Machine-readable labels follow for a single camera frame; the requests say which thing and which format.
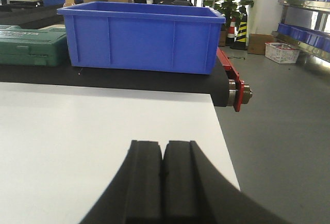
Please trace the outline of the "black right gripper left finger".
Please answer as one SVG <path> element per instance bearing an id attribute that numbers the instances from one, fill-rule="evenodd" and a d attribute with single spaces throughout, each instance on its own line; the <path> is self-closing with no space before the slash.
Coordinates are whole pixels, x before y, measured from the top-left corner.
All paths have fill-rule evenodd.
<path id="1" fill-rule="evenodd" d="M 161 149 L 133 140 L 121 167 L 81 223 L 161 223 Z"/>

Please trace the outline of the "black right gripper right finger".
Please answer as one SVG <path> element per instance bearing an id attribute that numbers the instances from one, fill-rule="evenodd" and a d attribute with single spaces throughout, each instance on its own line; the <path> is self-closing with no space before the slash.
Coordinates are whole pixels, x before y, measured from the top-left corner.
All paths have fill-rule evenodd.
<path id="1" fill-rule="evenodd" d="M 195 141 L 170 141 L 163 158 L 164 223 L 286 223 L 239 191 Z"/>

